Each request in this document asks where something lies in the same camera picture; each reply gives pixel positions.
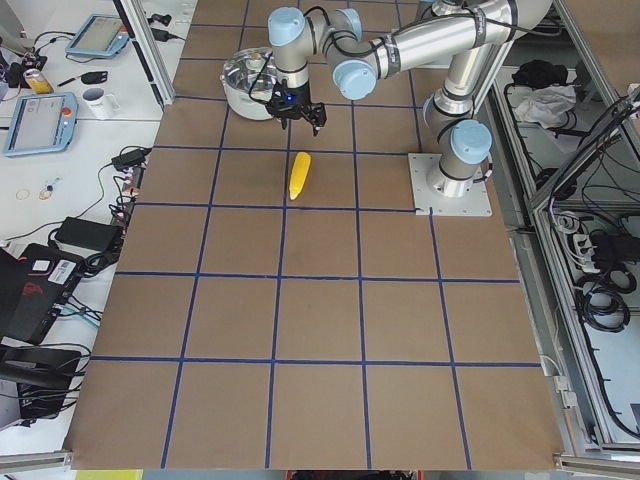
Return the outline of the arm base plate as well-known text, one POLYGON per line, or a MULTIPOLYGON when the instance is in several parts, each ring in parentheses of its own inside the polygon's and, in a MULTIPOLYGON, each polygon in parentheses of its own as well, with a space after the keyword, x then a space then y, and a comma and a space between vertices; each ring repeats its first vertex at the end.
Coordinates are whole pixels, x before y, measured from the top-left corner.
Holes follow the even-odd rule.
POLYGON ((440 170, 440 154, 409 153, 414 210, 422 216, 490 217, 492 208, 480 165, 467 180, 440 170))

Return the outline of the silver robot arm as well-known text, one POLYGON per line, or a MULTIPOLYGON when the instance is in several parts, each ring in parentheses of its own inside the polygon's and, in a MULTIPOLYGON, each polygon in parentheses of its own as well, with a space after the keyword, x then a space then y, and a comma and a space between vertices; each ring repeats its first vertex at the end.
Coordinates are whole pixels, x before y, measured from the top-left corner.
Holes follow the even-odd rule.
POLYGON ((533 32, 550 6, 548 1, 423 1, 413 22, 368 42, 353 9, 278 8, 268 19, 276 81, 266 111, 283 125, 299 119, 314 131, 325 125, 325 107, 310 94, 308 60, 316 54, 325 57, 334 84, 349 100, 365 98, 382 79, 448 56, 447 77, 423 109, 441 149, 426 179, 436 194, 460 198, 492 145, 488 128, 473 117, 482 74, 500 64, 491 52, 533 32))

